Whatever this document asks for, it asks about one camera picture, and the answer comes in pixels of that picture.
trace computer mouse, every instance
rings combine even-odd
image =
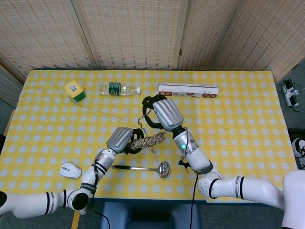
[[[63,163],[61,166],[61,175],[64,177],[77,179],[81,176],[81,168],[69,162]]]

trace yellow checkered tablecloth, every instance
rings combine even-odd
[[[64,85],[77,80],[86,98],[75,102]],[[122,82],[142,87],[135,96],[99,95],[98,83]],[[81,179],[60,176],[68,161],[87,170],[120,126],[138,128],[141,102],[158,92],[159,83],[217,83],[216,99],[170,97],[203,151],[225,178],[267,179],[282,187],[284,174],[296,168],[272,73],[194,71],[31,71],[20,95],[0,156],[0,189],[37,193],[78,188]],[[158,130],[144,127],[149,135]],[[168,161],[172,173],[161,179],[151,171],[110,169],[96,197],[192,199],[194,172],[178,166],[181,153],[172,134],[136,155],[118,155],[115,164],[157,167]],[[204,199],[198,193],[196,199]],[[217,201],[233,202],[234,198]]]

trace green bottle label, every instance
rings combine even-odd
[[[109,83],[109,94],[119,95],[121,93],[121,83]]]

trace metal ladle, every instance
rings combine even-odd
[[[139,167],[120,166],[120,165],[115,165],[115,166],[111,166],[111,167],[116,168],[116,169],[132,169],[132,170],[155,171],[159,174],[159,176],[161,178],[166,178],[169,175],[169,173],[171,172],[170,164],[167,161],[161,162],[157,168],[139,168]]]

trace white bottle cap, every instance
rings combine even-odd
[[[140,87],[137,87],[137,88],[135,89],[135,91],[137,92],[137,94],[141,94],[141,88],[140,88]]]

